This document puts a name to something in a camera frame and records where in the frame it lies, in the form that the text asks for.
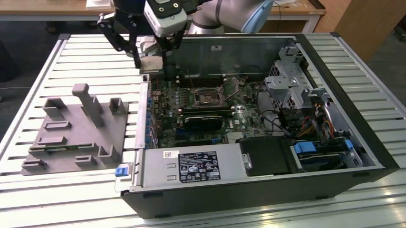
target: red wire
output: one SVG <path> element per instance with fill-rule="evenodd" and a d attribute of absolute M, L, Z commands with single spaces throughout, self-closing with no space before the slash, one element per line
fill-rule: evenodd
<path fill-rule="evenodd" d="M 309 117 L 305 117 L 305 118 L 303 119 L 303 122 L 301 122 L 301 130 L 304 129 L 304 121 L 305 121 L 305 119 L 309 119 Z"/>

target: floor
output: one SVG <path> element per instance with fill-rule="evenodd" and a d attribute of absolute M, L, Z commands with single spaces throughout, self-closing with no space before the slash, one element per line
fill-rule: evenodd
<path fill-rule="evenodd" d="M 89 28 L 81 22 L 68 22 L 61 32 L 72 34 L 98 33 L 97 29 Z M 45 32 L 40 22 L 0 22 L 0 40 L 21 71 L 17 78 L 0 83 L 0 96 L 2 97 L 0 102 L 0 139 L 38 75 L 57 36 Z M 399 42 L 396 37 L 389 35 L 367 65 L 406 105 L 404 53 L 406 42 Z"/>

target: circuit board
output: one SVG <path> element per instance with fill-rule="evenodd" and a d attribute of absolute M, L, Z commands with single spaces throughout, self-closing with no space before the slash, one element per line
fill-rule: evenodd
<path fill-rule="evenodd" d="M 253 102 L 256 84 L 245 83 L 239 76 L 227 77 L 217 87 L 178 88 L 173 81 L 154 81 L 152 97 L 160 128 L 158 147 L 231 143 L 225 137 L 228 133 L 240 133 L 244 138 L 264 136 L 267 131 Z M 180 110 L 201 106 L 227 106 L 232 114 L 229 118 L 223 118 L 220 129 L 186 132 L 182 128 L 184 116 Z"/>

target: grey block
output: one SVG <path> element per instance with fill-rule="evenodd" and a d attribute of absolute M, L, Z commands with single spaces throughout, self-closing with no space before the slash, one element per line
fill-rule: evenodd
<path fill-rule="evenodd" d="M 65 105 L 58 98 L 46 101 L 48 115 L 21 166 L 22 175 L 112 169 L 121 162 L 128 103 L 120 98 L 98 103 L 88 95 L 86 84 L 74 85 L 72 94 L 84 105 Z"/>

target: power supply label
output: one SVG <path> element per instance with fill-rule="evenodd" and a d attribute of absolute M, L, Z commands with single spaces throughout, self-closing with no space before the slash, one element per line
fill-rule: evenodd
<path fill-rule="evenodd" d="M 180 153 L 177 159 L 178 179 L 181 183 L 221 179 L 215 151 Z"/>

